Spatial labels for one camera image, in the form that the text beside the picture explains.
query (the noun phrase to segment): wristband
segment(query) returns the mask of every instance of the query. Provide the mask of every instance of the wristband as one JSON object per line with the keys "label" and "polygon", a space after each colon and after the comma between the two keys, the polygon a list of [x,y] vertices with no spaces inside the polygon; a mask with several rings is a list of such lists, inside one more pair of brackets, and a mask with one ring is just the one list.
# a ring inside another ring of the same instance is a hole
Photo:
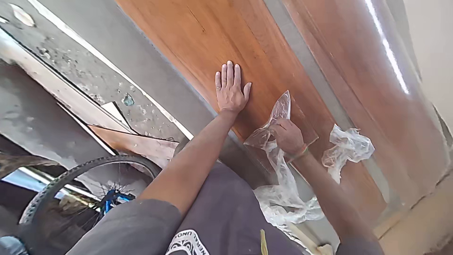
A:
{"label": "wristband", "polygon": [[296,155],[294,155],[293,157],[291,157],[291,159],[288,161],[288,163],[291,163],[294,159],[304,156],[305,154],[307,154],[307,152],[308,152],[308,145],[306,143],[304,143],[300,152],[297,153]]}

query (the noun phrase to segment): clear plastic wrap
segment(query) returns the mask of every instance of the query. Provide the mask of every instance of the clear plastic wrap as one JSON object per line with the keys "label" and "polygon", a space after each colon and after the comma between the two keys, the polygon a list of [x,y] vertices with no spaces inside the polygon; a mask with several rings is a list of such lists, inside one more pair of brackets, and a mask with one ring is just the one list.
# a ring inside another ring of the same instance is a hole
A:
{"label": "clear plastic wrap", "polygon": [[342,131],[334,124],[329,141],[336,145],[324,151],[322,162],[337,183],[340,183],[340,171],[346,164],[346,160],[357,163],[360,160],[370,158],[374,152],[371,140],[360,135],[356,128]]}
{"label": "clear plastic wrap", "polygon": [[289,91],[277,100],[268,122],[255,130],[244,145],[264,150],[267,159],[275,170],[278,185],[261,186],[254,190],[266,220],[272,225],[286,229],[288,222],[300,223],[305,220],[318,220],[324,217],[316,197],[308,202],[302,201],[296,181],[285,163],[284,152],[271,140],[269,126],[279,118],[289,119],[291,115],[291,97]]}
{"label": "clear plastic wrap", "polygon": [[[263,127],[256,129],[244,142],[248,149],[253,147],[258,151],[264,151],[266,158],[261,157],[256,152],[254,152],[254,155],[258,155],[256,158],[263,166],[270,164],[275,171],[278,184],[258,187],[254,190],[254,193],[266,220],[287,235],[290,232],[287,227],[288,222],[297,224],[324,217],[315,196],[307,202],[299,197],[294,176],[284,160],[284,151],[277,147],[277,141],[271,136],[269,126],[279,118],[289,119],[290,116],[291,97],[289,91],[286,91],[275,103],[268,122]],[[307,129],[307,133],[310,133],[307,144],[311,144],[318,138],[311,128]],[[340,181],[340,170],[346,164],[346,160],[359,162],[368,159],[374,152],[371,140],[360,135],[356,128],[350,128],[344,132],[337,125],[334,125],[330,133],[330,142],[334,143],[335,146],[324,152],[322,161],[338,183]]]}

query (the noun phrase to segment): t-shirt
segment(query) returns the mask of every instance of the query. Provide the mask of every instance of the t-shirt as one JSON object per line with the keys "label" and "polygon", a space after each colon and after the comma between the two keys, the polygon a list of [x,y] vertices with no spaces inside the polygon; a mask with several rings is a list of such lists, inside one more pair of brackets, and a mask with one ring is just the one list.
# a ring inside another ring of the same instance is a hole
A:
{"label": "t-shirt", "polygon": [[[184,218],[168,202],[133,200],[110,210],[67,255],[260,255],[261,230],[270,255],[302,253],[266,222],[250,186],[216,163]],[[340,244],[337,255],[346,254],[381,252],[355,237]]]}

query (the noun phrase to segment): bicycle tire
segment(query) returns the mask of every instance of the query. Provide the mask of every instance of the bicycle tire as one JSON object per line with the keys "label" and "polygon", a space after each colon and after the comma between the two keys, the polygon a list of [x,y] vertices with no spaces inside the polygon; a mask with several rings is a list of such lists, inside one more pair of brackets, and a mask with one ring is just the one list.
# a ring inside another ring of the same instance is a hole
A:
{"label": "bicycle tire", "polygon": [[66,184],[70,183],[70,181],[74,180],[79,175],[86,173],[87,171],[95,167],[121,162],[137,163],[146,167],[152,175],[153,179],[155,179],[159,172],[162,170],[158,165],[147,158],[130,155],[117,155],[97,158],[64,172],[62,175],[51,181],[32,199],[32,201],[25,208],[22,217],[19,220],[21,233],[19,235],[19,238],[25,243],[28,250],[33,253],[34,247],[37,246],[33,241],[36,239],[35,237],[33,237],[33,235],[37,234],[34,218],[36,215],[39,215],[41,209],[44,209],[46,207],[46,202],[50,202],[58,193],[58,191],[60,191]]}

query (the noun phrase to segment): forearm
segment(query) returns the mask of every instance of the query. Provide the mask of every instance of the forearm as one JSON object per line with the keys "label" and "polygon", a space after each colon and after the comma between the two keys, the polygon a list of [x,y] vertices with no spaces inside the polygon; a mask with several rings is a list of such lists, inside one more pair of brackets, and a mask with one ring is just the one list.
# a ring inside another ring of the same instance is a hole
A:
{"label": "forearm", "polygon": [[217,160],[236,113],[222,111],[162,170],[139,199],[168,201],[184,215]]}
{"label": "forearm", "polygon": [[341,187],[310,153],[294,160],[293,164],[313,188],[325,216],[340,240],[351,236],[363,236],[368,240],[377,241]]}

